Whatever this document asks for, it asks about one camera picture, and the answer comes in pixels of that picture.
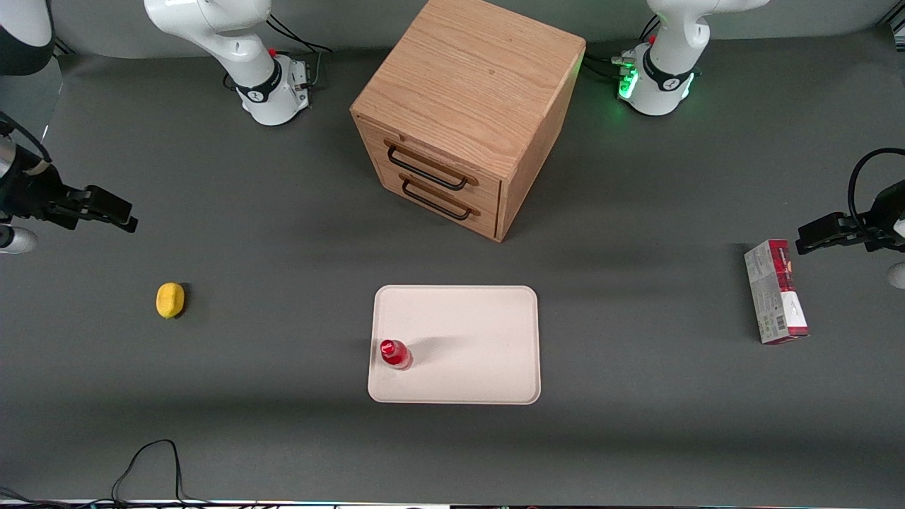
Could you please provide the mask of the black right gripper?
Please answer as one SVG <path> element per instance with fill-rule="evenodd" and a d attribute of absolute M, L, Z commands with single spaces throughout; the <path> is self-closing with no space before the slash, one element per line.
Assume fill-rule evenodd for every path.
<path fill-rule="evenodd" d="M 35 176 L 23 170 L 11 170 L 2 177 L 1 184 L 2 223 L 12 222 L 14 217 L 33 218 L 75 230 L 76 218 L 62 213 L 66 209 L 74 215 L 111 223 L 129 234 L 138 228 L 138 219 L 132 216 L 132 203 L 101 187 L 67 186 L 54 167 Z"/>

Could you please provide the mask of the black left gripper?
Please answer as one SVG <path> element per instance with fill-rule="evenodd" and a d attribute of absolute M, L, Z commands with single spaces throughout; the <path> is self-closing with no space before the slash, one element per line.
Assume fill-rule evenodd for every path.
<path fill-rule="evenodd" d="M 846 213 L 828 213 L 798 228 L 796 252 L 804 257 L 831 246 L 853 245 L 853 224 L 860 244 L 904 252 L 903 217 L 904 180 L 901 180 L 877 194 L 870 207 L 870 226 L 863 213 L 851 212 L 851 218 Z"/>

